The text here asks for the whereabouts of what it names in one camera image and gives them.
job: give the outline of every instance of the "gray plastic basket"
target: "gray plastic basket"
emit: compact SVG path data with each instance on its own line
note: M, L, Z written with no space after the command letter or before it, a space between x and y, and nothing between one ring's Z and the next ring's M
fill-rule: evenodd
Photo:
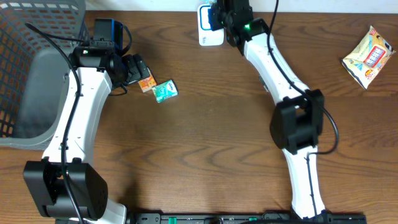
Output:
M69 68L50 44L25 26L88 40L84 0L0 0L0 146L44 150L68 90ZM69 54L74 44L56 40Z

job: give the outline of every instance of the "white backdrop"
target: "white backdrop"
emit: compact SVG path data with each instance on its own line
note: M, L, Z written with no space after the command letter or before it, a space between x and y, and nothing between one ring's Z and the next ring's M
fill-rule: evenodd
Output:
M86 0L87 10L196 11L205 0ZM275 0L250 0L254 11L274 10ZM280 0L280 12L398 13L398 0Z

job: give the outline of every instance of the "chip bag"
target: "chip bag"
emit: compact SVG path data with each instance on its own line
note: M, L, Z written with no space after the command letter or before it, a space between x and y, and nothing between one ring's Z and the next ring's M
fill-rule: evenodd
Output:
M358 46L341 62L348 73L365 89L396 51L371 26Z

